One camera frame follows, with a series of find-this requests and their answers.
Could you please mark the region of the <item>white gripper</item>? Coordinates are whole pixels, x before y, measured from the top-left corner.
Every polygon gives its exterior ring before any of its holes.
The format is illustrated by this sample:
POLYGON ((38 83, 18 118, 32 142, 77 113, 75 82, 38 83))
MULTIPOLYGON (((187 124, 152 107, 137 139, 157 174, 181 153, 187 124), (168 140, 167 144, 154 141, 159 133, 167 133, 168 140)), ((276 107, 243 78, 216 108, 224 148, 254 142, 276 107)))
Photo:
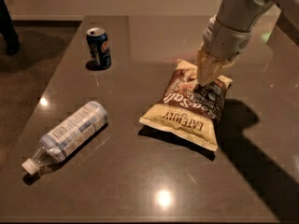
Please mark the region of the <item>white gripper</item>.
POLYGON ((197 52, 197 79, 202 87, 231 69, 236 56, 241 54, 251 37, 251 32, 231 29, 217 20, 209 19, 203 32, 203 42, 197 52))

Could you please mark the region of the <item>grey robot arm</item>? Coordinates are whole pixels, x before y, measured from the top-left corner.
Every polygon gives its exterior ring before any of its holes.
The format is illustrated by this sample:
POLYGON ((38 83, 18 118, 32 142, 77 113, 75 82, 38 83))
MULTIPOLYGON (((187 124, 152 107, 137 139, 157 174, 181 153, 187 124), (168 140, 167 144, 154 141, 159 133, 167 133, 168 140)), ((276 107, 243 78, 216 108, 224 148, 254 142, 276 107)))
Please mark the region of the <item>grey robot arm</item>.
POLYGON ((210 18, 198 51, 198 82, 214 81, 235 64, 251 38, 257 21, 271 7, 280 9, 278 27, 293 41, 299 35, 299 0, 222 0, 210 18))

